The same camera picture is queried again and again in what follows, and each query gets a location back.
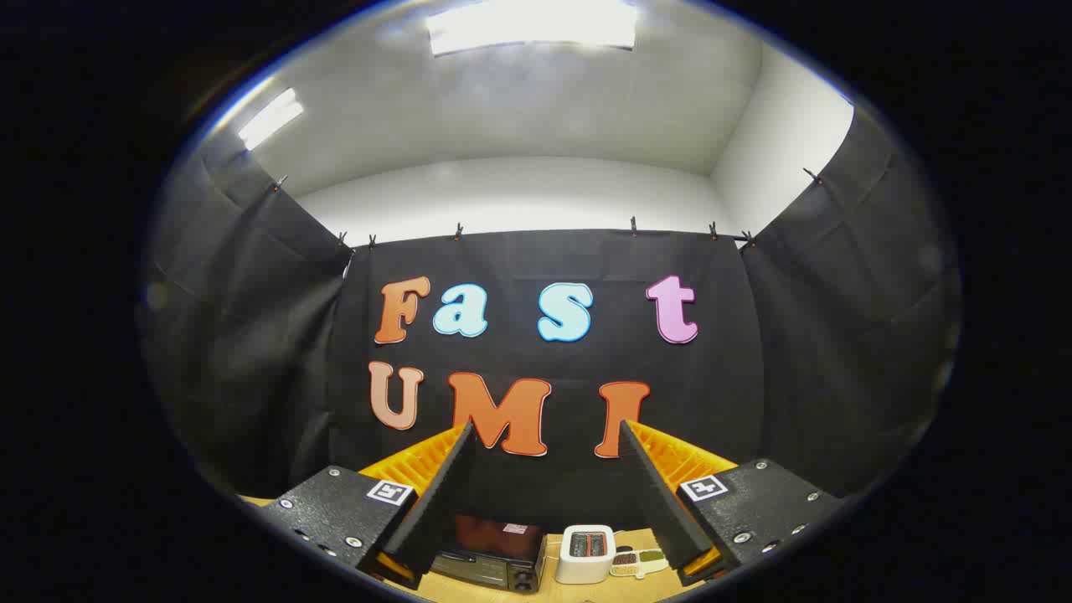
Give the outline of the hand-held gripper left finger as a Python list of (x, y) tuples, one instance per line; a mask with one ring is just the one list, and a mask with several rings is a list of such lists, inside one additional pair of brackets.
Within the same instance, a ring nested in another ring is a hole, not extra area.
[(260, 520), (338, 571), (414, 589), (452, 535), (475, 458), (466, 423), (360, 471), (326, 466), (263, 505)]

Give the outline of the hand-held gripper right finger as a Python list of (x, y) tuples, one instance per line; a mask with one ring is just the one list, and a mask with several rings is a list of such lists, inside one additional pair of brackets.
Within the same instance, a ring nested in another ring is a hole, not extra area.
[(728, 461), (639, 421), (621, 421), (619, 458), (683, 586), (766, 564), (845, 508), (842, 497), (771, 459)]

